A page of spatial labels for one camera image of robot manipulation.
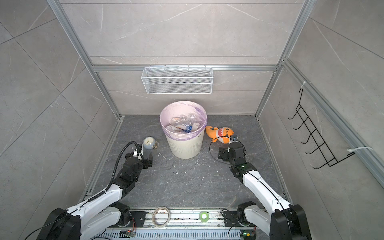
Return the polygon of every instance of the green tape roll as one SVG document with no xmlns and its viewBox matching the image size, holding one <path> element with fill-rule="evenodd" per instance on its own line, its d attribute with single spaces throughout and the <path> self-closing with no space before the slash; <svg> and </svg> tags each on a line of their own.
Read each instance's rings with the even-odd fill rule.
<svg viewBox="0 0 384 240">
<path fill-rule="evenodd" d="M 209 220 L 209 214 L 206 211 L 201 211 L 199 219 L 201 222 L 207 222 Z"/>
</svg>

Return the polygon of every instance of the black wire rack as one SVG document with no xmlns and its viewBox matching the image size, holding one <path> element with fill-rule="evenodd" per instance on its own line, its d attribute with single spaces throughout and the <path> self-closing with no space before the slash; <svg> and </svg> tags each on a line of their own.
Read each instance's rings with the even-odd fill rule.
<svg viewBox="0 0 384 240">
<path fill-rule="evenodd" d="M 314 153 L 316 150 L 319 150 L 321 152 L 321 155 L 323 156 L 324 160 L 325 160 L 325 163 L 323 165 L 321 165 L 320 167 L 313 167 L 314 169 L 319 169 L 319 168 L 322 168 L 324 167 L 325 165 L 328 165 L 330 167 L 332 167 L 333 165 L 335 164 L 338 164 L 340 163 L 341 161 L 351 157 L 352 155 L 354 155 L 355 153 L 354 152 L 351 152 L 349 154 L 347 154 L 347 156 L 345 158 L 343 158 L 342 160 L 337 160 L 336 157 L 333 155 L 333 152 L 331 151 L 331 149 L 328 147 L 328 144 L 325 142 L 323 136 L 321 135 L 321 133 L 319 132 L 319 130 L 317 129 L 317 127 L 315 126 L 315 124 L 313 124 L 313 121 L 311 120 L 311 118 L 308 116 L 308 114 L 306 113 L 306 111 L 304 110 L 304 108 L 302 107 L 302 105 L 300 104 L 301 103 L 301 97 L 303 96 L 303 89 L 301 88 L 299 90 L 299 94 L 300 94 L 300 100 L 299 100 L 299 104 L 297 105 L 297 107 L 295 108 L 296 110 L 296 113 L 293 115 L 293 117 L 291 118 L 288 118 L 289 120 L 292 120 L 296 115 L 298 115 L 302 121 L 302 124 L 298 127 L 298 128 L 293 128 L 294 130 L 298 130 L 299 128 L 301 128 L 303 125 L 307 128 L 308 132 L 310 133 L 309 136 L 308 136 L 308 139 L 306 142 L 301 142 L 302 144 L 307 144 L 309 139 L 312 137 L 313 141 L 315 142 L 317 148 L 315 148 L 315 150 L 313 150 L 312 152 L 305 152 L 306 154 L 312 154 Z M 300 114 L 299 113 L 299 110 L 303 110 L 305 116 L 303 116 L 304 114 Z M 314 127 L 314 130 L 311 131 L 310 128 L 308 127 L 307 123 L 310 121 Z M 318 142 L 316 141 L 315 137 L 313 136 L 314 133 L 317 133 L 320 138 L 321 138 L 321 141 Z M 328 151 L 331 153 L 331 159 L 330 160 L 327 160 L 326 156 L 324 155 L 324 150 L 321 149 L 321 146 L 324 146 L 328 149 Z"/>
</svg>

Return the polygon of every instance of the white mesh basket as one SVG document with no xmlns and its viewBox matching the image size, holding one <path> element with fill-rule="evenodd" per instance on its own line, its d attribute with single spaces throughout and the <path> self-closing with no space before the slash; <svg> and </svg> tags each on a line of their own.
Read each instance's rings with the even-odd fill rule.
<svg viewBox="0 0 384 240">
<path fill-rule="evenodd" d="M 211 67 L 146 67 L 141 79 L 148 94 L 211 93 Z"/>
</svg>

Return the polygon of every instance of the white trash can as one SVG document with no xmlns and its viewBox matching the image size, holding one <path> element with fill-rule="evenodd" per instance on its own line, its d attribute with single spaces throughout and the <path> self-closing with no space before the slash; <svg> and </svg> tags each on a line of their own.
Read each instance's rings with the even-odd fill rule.
<svg viewBox="0 0 384 240">
<path fill-rule="evenodd" d="M 203 123 L 196 131 L 191 133 L 174 133 L 166 129 L 166 126 L 169 126 L 169 120 L 171 118 L 189 113 L 197 115 Z M 161 111 L 160 123 L 169 147 L 176 157 L 189 159 L 200 152 L 203 143 L 204 129 L 207 125 L 207 113 L 201 105 L 190 101 L 171 103 Z"/>
</svg>

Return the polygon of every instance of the plastic wrapper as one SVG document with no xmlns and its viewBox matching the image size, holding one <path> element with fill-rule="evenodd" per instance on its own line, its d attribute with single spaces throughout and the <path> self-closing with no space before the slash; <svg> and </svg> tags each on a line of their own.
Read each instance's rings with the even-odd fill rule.
<svg viewBox="0 0 384 240">
<path fill-rule="evenodd" d="M 194 115 L 195 124 L 191 132 L 174 132 L 169 126 L 169 120 L 175 116 Z M 207 113 L 204 108 L 194 102 L 179 101 L 166 106 L 160 113 L 160 123 L 165 135 L 177 141 L 190 140 L 201 133 L 207 125 Z"/>
</svg>

